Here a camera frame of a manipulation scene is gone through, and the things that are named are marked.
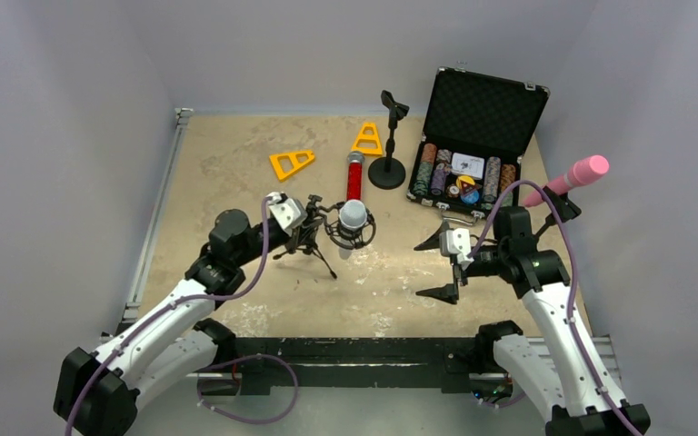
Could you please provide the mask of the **white microphone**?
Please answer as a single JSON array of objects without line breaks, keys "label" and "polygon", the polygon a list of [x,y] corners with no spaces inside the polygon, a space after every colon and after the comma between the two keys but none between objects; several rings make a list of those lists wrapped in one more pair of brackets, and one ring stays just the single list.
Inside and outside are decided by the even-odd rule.
[{"label": "white microphone", "polygon": [[344,203],[338,215],[338,241],[342,247],[339,257],[348,260],[352,251],[362,247],[364,227],[367,224],[367,211],[364,203],[352,199]]}]

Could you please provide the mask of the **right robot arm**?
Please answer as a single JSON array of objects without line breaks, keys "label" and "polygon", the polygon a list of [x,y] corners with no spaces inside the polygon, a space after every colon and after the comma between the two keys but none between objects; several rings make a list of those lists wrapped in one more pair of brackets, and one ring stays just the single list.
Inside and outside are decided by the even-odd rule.
[{"label": "right robot arm", "polygon": [[497,366],[518,382],[547,435],[644,435],[648,411],[627,400],[593,339],[578,332],[582,317],[570,300],[572,279],[557,252],[538,249],[529,212],[501,207],[493,228],[494,244],[473,245],[467,229],[448,223],[418,244],[419,251],[437,249],[448,258],[454,277],[421,296],[456,304],[468,278],[501,278],[532,315],[550,358],[542,359],[514,322],[496,322],[479,329],[478,364]]}]

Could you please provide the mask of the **red glitter microphone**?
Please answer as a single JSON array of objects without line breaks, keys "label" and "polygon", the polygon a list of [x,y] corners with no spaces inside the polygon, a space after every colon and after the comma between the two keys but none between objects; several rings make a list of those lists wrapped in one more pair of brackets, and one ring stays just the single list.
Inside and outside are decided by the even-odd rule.
[{"label": "red glitter microphone", "polygon": [[348,171],[345,200],[357,200],[362,198],[362,182],[364,155],[358,151],[352,151],[347,156]]}]

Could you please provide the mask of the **black round-base clip stand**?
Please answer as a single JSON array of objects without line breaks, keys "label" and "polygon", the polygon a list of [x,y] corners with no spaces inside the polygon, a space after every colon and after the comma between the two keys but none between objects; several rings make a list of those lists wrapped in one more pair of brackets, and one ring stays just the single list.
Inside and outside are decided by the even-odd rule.
[{"label": "black round-base clip stand", "polygon": [[578,218],[582,214],[582,209],[569,198],[568,193],[558,194],[549,187],[544,187],[544,193],[552,202],[550,213],[545,218],[544,224],[534,234],[536,241],[551,227],[559,226]]}]

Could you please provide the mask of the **pink microphone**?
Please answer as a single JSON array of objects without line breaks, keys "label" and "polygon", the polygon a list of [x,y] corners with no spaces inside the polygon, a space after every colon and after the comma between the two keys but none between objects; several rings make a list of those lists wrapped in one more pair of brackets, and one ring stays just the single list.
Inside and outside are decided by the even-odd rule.
[{"label": "pink microphone", "polygon": [[565,173],[549,181],[543,188],[563,195],[572,189],[587,186],[603,178],[610,170],[608,160],[599,154],[591,155],[574,163]]}]

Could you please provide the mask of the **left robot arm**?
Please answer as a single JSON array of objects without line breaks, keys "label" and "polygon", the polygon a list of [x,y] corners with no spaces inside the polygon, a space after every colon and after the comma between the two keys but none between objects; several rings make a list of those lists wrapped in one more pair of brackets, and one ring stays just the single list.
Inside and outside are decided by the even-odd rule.
[{"label": "left robot arm", "polygon": [[145,405],[188,374],[246,362],[235,334],[211,314],[253,290],[271,251],[310,249],[323,222],[294,200],[265,198],[261,214],[252,225],[241,210],[220,213],[198,258],[162,301],[94,350],[66,355],[53,405],[65,434],[124,435]]}]

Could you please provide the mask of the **black tripod shock-mount stand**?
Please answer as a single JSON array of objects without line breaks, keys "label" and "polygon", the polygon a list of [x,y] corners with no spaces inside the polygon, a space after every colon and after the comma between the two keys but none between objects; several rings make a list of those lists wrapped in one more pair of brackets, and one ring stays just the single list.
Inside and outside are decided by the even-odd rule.
[{"label": "black tripod shock-mount stand", "polygon": [[[313,231],[312,240],[310,241],[310,243],[305,248],[302,248],[295,252],[287,252],[286,250],[283,250],[281,253],[278,253],[274,256],[276,260],[279,260],[282,257],[289,254],[303,253],[305,255],[313,255],[320,259],[323,263],[326,263],[327,260],[320,251],[319,244],[317,241],[317,234],[319,232],[324,232],[326,236],[330,239],[330,241],[339,249],[342,247],[341,243],[338,241],[338,215],[340,209],[346,201],[333,203],[325,206],[322,204],[322,200],[322,196],[317,194],[311,194],[308,196],[307,203],[302,203],[307,212],[307,217],[312,220],[312,223],[309,225],[310,229]],[[365,208],[367,211],[367,224],[365,225],[363,232],[364,244],[362,247],[358,247],[354,251],[363,249],[364,247],[368,246],[376,236],[377,224],[375,222],[374,216],[366,206]]]}]

